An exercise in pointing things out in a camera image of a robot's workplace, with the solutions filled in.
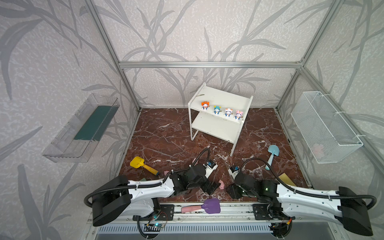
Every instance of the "yellow shovel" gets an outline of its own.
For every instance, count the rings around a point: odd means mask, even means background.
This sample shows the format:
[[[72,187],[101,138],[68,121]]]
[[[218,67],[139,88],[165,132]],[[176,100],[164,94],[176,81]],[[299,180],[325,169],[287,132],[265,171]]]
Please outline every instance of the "yellow shovel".
[[[131,167],[134,167],[134,168],[144,167],[145,169],[147,169],[152,174],[155,174],[156,176],[159,174],[157,170],[145,165],[144,159],[142,159],[141,157],[135,157],[134,159],[132,159],[132,161],[129,164]]]

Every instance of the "light blue shovel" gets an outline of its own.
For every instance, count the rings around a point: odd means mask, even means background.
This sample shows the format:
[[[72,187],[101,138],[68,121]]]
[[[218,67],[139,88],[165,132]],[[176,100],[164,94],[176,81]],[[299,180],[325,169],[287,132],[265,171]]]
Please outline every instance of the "light blue shovel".
[[[279,147],[276,145],[271,145],[268,148],[268,152],[271,153],[271,156],[268,159],[268,164],[271,166],[272,165],[272,160],[273,160],[273,155],[279,156],[280,150]]]

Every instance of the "figurine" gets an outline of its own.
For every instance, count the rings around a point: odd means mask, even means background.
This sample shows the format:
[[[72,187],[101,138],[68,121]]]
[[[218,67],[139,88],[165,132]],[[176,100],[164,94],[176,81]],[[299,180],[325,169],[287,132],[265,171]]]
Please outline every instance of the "figurine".
[[[239,110],[236,110],[235,119],[239,120],[243,117],[243,112],[240,112]]]
[[[203,110],[207,110],[209,108],[209,102],[207,101],[201,102],[201,105],[203,106]]]
[[[219,106],[214,106],[214,114],[215,115],[218,115],[221,112],[220,108],[221,107],[219,107]]]
[[[230,109],[230,108],[227,108],[227,109],[225,109],[225,116],[226,117],[229,117],[231,114],[232,114],[232,109]]]

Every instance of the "wallpaper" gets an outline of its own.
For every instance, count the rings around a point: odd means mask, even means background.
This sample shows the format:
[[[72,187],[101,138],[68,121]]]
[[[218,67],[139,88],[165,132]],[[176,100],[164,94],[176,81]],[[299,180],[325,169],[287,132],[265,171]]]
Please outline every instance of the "wallpaper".
[[[253,95],[252,108],[271,108],[279,102],[293,72],[292,68],[143,68],[126,71],[126,76],[143,107],[187,107],[205,82],[247,98]],[[221,81],[220,75],[231,77]]]
[[[302,161],[305,171],[315,189],[338,190],[339,186],[348,187],[356,194],[371,194],[377,197],[377,204],[368,211],[374,236],[363,237],[347,232],[351,240],[382,239],[384,234],[384,176],[377,171],[362,149],[358,149],[338,163],[319,164],[312,155],[300,130],[297,128],[291,112],[303,91],[316,91],[300,76],[290,91],[288,98],[279,109],[279,114],[290,135],[287,138],[298,150],[298,161]]]
[[[0,239],[79,239],[137,112],[82,1],[5,0],[0,15]],[[91,93],[120,108],[88,163],[43,157]]]
[[[306,67],[384,155],[383,5],[343,4]]]
[[[95,0],[119,61],[299,61],[331,0]],[[293,70],[124,69],[140,105],[186,107],[206,82],[275,107]]]

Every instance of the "purple shovel blade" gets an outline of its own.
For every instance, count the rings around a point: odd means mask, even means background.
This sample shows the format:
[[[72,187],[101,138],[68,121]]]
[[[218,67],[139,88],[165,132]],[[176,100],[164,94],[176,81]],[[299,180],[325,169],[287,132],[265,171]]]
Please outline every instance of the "purple shovel blade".
[[[217,198],[207,199],[201,208],[208,214],[218,214],[220,213],[220,201]]]

